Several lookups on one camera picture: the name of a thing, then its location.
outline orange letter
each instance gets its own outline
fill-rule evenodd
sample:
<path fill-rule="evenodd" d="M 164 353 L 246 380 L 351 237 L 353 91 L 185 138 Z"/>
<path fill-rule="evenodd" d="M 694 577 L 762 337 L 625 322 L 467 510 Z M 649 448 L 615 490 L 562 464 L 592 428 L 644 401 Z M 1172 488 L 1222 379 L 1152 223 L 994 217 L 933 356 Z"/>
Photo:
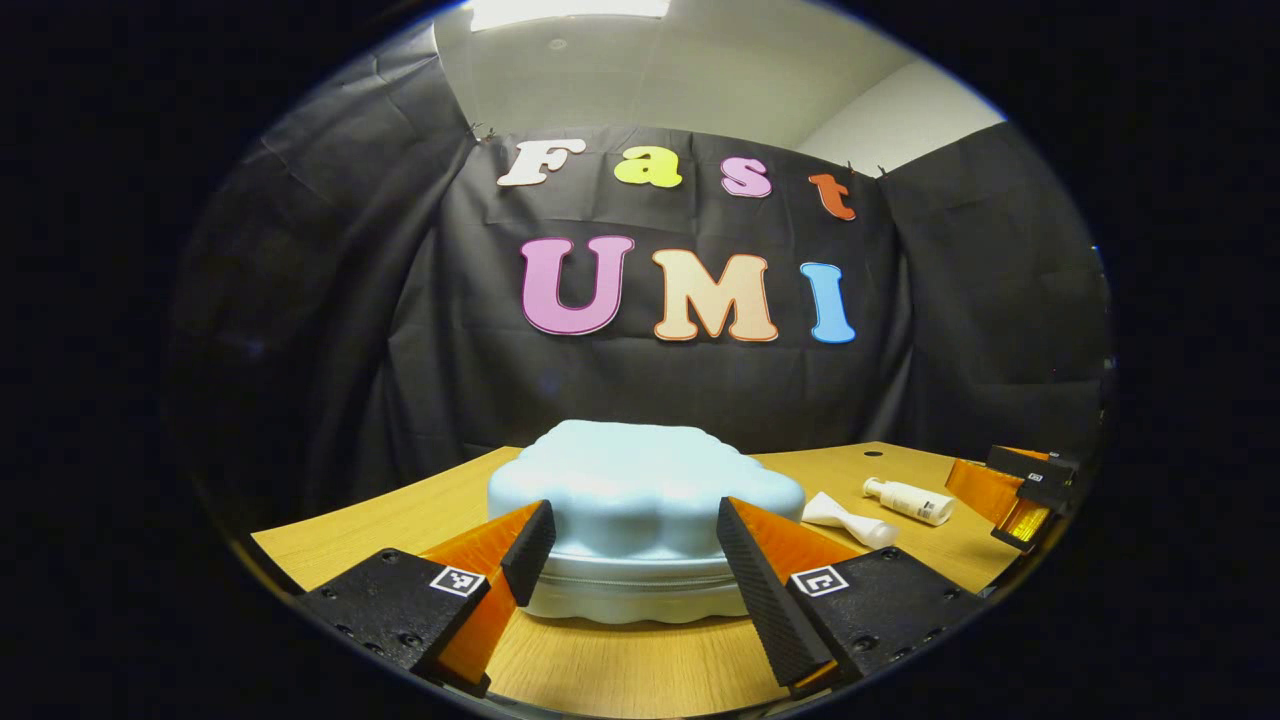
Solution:
<path fill-rule="evenodd" d="M 845 208 L 844 201 L 840 200 L 841 195 L 849 195 L 849 188 L 836 182 L 836 178 L 831 173 L 809 176 L 809 182 L 818 186 L 818 197 L 822 199 L 822 206 L 828 213 L 841 220 L 852 220 L 858 217 L 852 208 Z"/>
<path fill-rule="evenodd" d="M 764 297 L 764 270 L 769 266 L 764 258 L 730 258 L 719 282 L 713 281 L 701 260 L 687 250 L 659 250 L 653 254 L 653 261 L 662 266 L 666 283 L 662 322 L 653 328 L 659 340 L 698 337 L 698 325 L 689 320 L 690 304 L 712 337 L 719 337 L 731 306 L 733 324 L 728 334 L 733 340 L 768 342 L 778 337 Z"/>

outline yellow letter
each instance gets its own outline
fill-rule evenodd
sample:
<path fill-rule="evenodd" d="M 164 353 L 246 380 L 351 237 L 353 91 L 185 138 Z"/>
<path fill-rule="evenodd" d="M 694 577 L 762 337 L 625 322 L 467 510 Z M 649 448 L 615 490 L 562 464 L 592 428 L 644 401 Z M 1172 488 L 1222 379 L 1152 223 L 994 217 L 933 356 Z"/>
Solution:
<path fill-rule="evenodd" d="M 707 274 L 701 260 L 687 250 L 659 250 L 653 261 L 662 266 L 666 291 L 662 322 L 653 334 L 660 340 L 682 341 L 698 337 L 698 325 L 689 320 L 692 304 L 698 319 L 712 337 L 719 337 L 733 307 L 733 340 L 768 342 L 778 337 L 769 322 L 769 302 L 764 297 L 764 270 L 769 266 L 756 255 L 733 255 L 724 264 L 719 282 Z"/>
<path fill-rule="evenodd" d="M 622 152 L 622 156 L 626 160 L 613 168 L 613 177 L 622 182 L 676 187 L 684 179 L 676 173 L 680 167 L 680 156 L 666 147 L 628 147 Z"/>

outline white letter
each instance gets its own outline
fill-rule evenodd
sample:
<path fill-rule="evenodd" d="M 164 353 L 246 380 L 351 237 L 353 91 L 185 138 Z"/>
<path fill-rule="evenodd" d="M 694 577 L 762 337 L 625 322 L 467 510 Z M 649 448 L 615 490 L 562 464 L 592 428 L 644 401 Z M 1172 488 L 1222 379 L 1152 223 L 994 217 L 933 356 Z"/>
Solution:
<path fill-rule="evenodd" d="M 586 150 L 585 140 L 526 140 L 516 146 L 520 151 L 516 161 L 511 164 L 511 172 L 498 178 L 500 186 L 538 184 L 547 179 L 540 173 L 543 165 L 548 170 L 558 170 L 564 165 L 568 154 L 577 155 Z"/>

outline white ceiling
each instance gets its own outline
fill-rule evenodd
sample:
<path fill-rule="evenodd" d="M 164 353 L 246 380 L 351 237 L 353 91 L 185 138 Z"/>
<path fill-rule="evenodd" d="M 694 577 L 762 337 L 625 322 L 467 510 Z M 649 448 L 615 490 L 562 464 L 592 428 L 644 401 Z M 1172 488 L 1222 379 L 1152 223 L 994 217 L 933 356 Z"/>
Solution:
<path fill-rule="evenodd" d="M 460 8 L 435 18 L 435 41 L 480 135 L 652 126 L 788 149 L 916 59 L 800 0 L 672 0 L 662 19 L 554 18 L 476 33 Z"/>

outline pink letter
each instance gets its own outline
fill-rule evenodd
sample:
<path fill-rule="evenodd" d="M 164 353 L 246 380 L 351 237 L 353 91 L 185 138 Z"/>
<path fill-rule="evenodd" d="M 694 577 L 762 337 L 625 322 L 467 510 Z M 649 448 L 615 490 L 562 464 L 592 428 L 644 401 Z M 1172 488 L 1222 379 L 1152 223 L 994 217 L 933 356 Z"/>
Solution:
<path fill-rule="evenodd" d="M 726 158 L 721 163 L 724 179 L 721 186 L 724 192 L 739 197 L 764 197 L 773 184 L 764 177 L 764 163 L 750 158 Z"/>
<path fill-rule="evenodd" d="M 586 247 L 595 254 L 595 297 L 582 307 L 559 302 L 561 263 L 573 243 L 563 237 L 530 240 L 520 249 L 525 265 L 525 318 L 552 334 L 588 334 L 603 328 L 622 304 L 622 258 L 635 249 L 630 237 L 607 234 L 591 238 Z"/>

